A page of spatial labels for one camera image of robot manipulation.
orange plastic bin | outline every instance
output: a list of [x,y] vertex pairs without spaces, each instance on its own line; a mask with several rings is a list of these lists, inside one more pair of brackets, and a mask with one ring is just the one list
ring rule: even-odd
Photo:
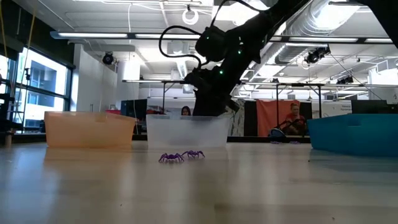
[[127,116],[91,112],[45,112],[49,147],[131,146],[136,120]]

white ceiling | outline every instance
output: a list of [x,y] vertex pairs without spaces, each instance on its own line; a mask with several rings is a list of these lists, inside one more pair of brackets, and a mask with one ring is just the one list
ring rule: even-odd
[[[59,31],[80,31],[80,32],[128,32],[127,10],[128,4],[103,4],[102,2],[81,2],[72,0],[14,0],[24,9],[32,12],[37,4],[37,17],[48,25]],[[158,5],[149,7],[160,9]],[[184,9],[185,6],[164,6],[165,9]],[[211,7],[201,7],[201,10],[210,11]],[[130,10],[131,32],[154,32],[161,33],[167,24],[187,26],[199,32],[203,32],[206,26],[210,25],[211,16],[200,13],[199,21],[192,26],[186,25],[182,21],[183,11],[165,11],[165,18],[162,11],[146,9],[140,6],[132,6]],[[223,30],[234,28],[235,25],[230,21],[216,21],[216,25]],[[334,31],[335,36],[366,36],[366,37],[387,37],[386,32],[377,21],[372,12],[361,10],[352,16],[351,19],[339,29]],[[134,45],[143,59],[148,61],[147,66],[141,67],[143,75],[150,74],[170,74],[171,69],[176,68],[175,62],[164,58],[158,48],[156,40],[91,40],[92,46],[102,45]],[[398,50],[393,45],[331,45],[332,54],[346,68],[358,67],[363,62],[375,61],[380,57],[397,56]],[[119,52],[120,59],[128,58],[129,52]],[[356,62],[356,58],[361,58],[361,63]],[[188,61],[189,70],[196,65],[195,61]],[[343,72],[344,68],[338,65],[331,57],[324,58],[319,64],[309,70],[311,77],[319,77],[317,82],[327,79],[332,75]],[[355,75],[360,80],[366,79],[367,70],[363,66],[355,71]],[[281,82],[302,82],[308,78],[308,70],[304,70],[300,65],[287,67],[283,70],[285,75],[280,77]]]

woman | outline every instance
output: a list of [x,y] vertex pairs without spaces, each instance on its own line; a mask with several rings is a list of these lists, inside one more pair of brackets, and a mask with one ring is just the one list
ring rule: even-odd
[[285,134],[300,135],[305,131],[305,118],[300,115],[300,107],[295,103],[290,105],[290,114],[286,116],[286,125]]
[[182,116],[191,116],[191,109],[188,106],[184,106],[181,109],[181,115]]

ceiling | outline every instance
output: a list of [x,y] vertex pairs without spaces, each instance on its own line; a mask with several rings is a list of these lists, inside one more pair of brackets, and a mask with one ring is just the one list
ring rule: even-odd
[[[128,9],[129,4],[104,4],[102,2],[84,2],[73,0],[14,0],[24,9],[33,12],[37,7],[37,17],[58,31],[75,32],[129,32]],[[206,26],[211,22],[211,2],[205,1],[209,6],[192,6],[193,9],[199,9],[199,20],[194,25],[186,25],[182,20],[184,5],[170,6],[164,5],[166,11],[161,11],[161,5],[132,5],[130,8],[131,32],[150,32],[161,33],[167,26],[181,25],[187,26],[198,32],[203,32]],[[223,30],[236,27],[231,21],[216,21],[216,25]],[[335,30],[331,35],[346,37],[388,37],[374,14],[369,10],[361,8],[345,24]],[[176,63],[169,58],[163,57],[158,50],[157,40],[90,40],[90,48],[94,49],[97,55],[103,55],[98,49],[106,45],[133,45],[136,51],[145,61],[141,66],[141,73],[146,78],[158,77],[159,75],[170,75],[172,69],[176,69]],[[309,70],[301,66],[302,58],[285,69],[283,76],[278,76],[280,82],[306,82],[308,76],[312,82],[325,82],[330,76],[339,74],[345,69],[354,68],[354,75],[361,82],[367,79],[368,68],[374,66],[373,63],[380,62],[384,57],[398,57],[398,50],[394,45],[347,45],[332,44],[331,52],[344,68],[337,61],[327,56],[320,63],[313,65]],[[117,52],[120,60],[130,57],[129,52]],[[188,70],[196,66],[194,60],[187,61]]]

clear plastic bin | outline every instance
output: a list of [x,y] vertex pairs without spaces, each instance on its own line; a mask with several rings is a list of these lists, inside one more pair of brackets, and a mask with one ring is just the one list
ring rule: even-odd
[[148,146],[226,147],[229,118],[147,115]]
[[49,147],[130,147],[136,120],[90,112],[45,112]]

